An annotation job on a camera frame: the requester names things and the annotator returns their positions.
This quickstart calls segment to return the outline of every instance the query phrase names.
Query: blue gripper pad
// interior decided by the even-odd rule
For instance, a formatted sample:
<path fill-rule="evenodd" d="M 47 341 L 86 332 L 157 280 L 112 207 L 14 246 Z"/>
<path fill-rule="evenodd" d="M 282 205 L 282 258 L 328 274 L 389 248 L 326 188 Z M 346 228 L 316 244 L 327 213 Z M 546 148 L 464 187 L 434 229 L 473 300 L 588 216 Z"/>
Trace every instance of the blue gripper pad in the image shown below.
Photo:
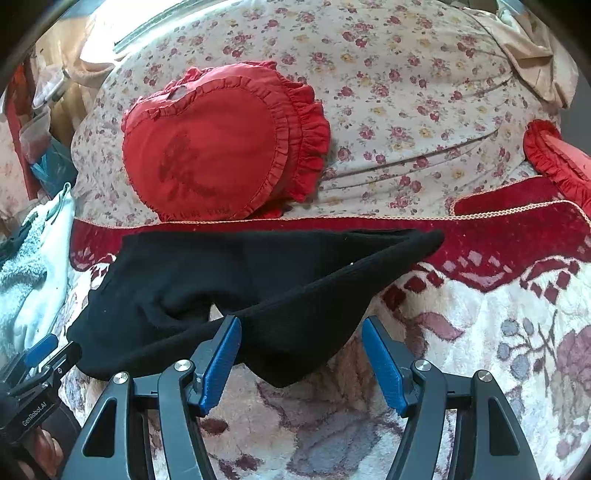
<path fill-rule="evenodd" d="M 398 415 L 404 417 L 408 403 L 404 399 L 402 375 L 369 319 L 363 322 L 361 339 L 388 407 L 393 408 Z"/>
<path fill-rule="evenodd" d="M 242 324 L 235 317 L 203 375 L 203 394 L 199 400 L 202 415 L 207 415 L 222 398 L 241 340 Z"/>
<path fill-rule="evenodd" d="M 45 335 L 27 351 L 24 358 L 25 365 L 29 368 L 36 367 L 57 348 L 57 345 L 58 341 L 55 335 L 51 333 Z"/>

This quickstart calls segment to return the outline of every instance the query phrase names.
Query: floral fabric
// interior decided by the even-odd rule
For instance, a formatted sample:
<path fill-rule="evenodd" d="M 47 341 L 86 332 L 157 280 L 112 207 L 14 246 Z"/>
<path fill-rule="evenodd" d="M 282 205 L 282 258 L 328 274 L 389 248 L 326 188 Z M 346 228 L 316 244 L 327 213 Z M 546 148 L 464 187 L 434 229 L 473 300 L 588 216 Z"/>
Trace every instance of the floral fabric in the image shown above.
<path fill-rule="evenodd" d="M 76 132 L 77 215 L 158 222 L 129 185 L 123 112 L 189 66 L 275 60 L 314 87 L 332 130 L 319 192 L 287 216 L 446 215 L 454 198 L 528 175 L 525 126 L 558 117 L 468 14 L 436 0 L 243 0 L 183 19 L 128 55 Z"/>
<path fill-rule="evenodd" d="M 517 185 L 529 189 L 530 181 Z M 476 203 L 493 195 L 478 195 Z M 442 228 L 450 241 L 376 295 L 367 314 L 444 372 L 471 377 L 488 369 L 522 426 L 541 479 L 568 478 L 591 444 L 588 218 L 559 200 L 496 217 L 398 222 L 401 228 Z M 54 331 L 60 343 L 111 260 L 71 271 L 72 288 Z M 60 396 L 84 422 L 103 387 L 73 369 Z M 448 411 L 434 480 L 447 478 L 454 423 Z M 404 421 L 386 406 L 355 334 L 325 367 L 287 388 L 272 388 L 235 366 L 220 404 L 200 427 L 219 479 L 383 480 Z M 156 478 L 164 480 L 155 412 L 150 442 Z"/>

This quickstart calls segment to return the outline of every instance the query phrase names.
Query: beige cloth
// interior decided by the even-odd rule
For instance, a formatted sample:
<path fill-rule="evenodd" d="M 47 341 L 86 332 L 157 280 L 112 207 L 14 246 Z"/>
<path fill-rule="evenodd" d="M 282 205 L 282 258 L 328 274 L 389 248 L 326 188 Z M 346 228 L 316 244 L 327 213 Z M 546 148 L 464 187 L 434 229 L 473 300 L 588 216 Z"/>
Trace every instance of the beige cloth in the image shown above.
<path fill-rule="evenodd" d="M 521 78 L 542 99 L 568 108 L 579 79 L 577 64 L 550 29 L 526 7 L 511 0 L 498 0 L 498 4 L 496 15 L 470 8 L 464 11 L 493 36 Z"/>
<path fill-rule="evenodd" d="M 114 68 L 112 63 L 89 63 L 80 58 L 93 27 L 93 17 L 65 18 L 35 44 L 37 57 L 42 56 L 47 65 L 62 65 L 72 79 L 51 109 L 51 131 L 64 145 L 70 145 L 74 131 L 92 110 L 100 86 Z"/>

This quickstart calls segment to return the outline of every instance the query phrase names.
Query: plastic bag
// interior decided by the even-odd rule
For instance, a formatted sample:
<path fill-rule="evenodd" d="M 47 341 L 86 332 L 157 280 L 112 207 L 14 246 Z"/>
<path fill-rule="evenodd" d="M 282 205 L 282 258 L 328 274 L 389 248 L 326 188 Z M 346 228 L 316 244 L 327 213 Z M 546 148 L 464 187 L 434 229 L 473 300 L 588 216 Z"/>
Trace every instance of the plastic bag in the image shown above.
<path fill-rule="evenodd" d="M 37 78 L 35 96 L 33 97 L 33 110 L 39 112 L 45 104 L 51 106 L 57 102 L 67 90 L 68 81 L 61 65 L 48 65 L 43 67 Z"/>
<path fill-rule="evenodd" d="M 78 176 L 70 151 L 55 138 L 51 139 L 41 161 L 31 165 L 31 171 L 51 198 L 60 193 L 66 183 L 73 186 Z"/>
<path fill-rule="evenodd" d="M 21 128 L 19 139 L 22 153 L 31 165 L 38 162 L 51 145 L 50 124 L 50 110 L 44 108 L 39 115 Z"/>

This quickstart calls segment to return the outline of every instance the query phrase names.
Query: metal screw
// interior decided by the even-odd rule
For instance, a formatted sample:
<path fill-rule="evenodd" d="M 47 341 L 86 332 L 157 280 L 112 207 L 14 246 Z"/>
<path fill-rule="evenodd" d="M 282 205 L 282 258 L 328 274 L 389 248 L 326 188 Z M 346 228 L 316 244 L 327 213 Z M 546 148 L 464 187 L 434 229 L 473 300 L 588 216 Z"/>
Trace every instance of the metal screw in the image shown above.
<path fill-rule="evenodd" d="M 492 374 L 490 372 L 487 372 L 486 370 L 479 370 L 478 371 L 478 380 L 488 383 L 489 381 L 492 380 Z"/>
<path fill-rule="evenodd" d="M 414 368 L 420 370 L 421 372 L 428 372 L 429 370 L 431 370 L 431 362 L 425 360 L 424 358 L 421 358 L 420 360 L 417 360 L 414 363 Z"/>
<path fill-rule="evenodd" d="M 176 362 L 174 364 L 174 369 L 177 372 L 184 372 L 185 370 L 188 370 L 189 368 L 191 368 L 191 360 L 179 360 L 178 362 Z"/>
<path fill-rule="evenodd" d="M 113 382 L 115 382 L 118 385 L 121 385 L 122 383 L 125 383 L 129 380 L 129 375 L 126 372 L 119 372 L 118 374 L 115 374 L 115 376 L 113 377 Z"/>

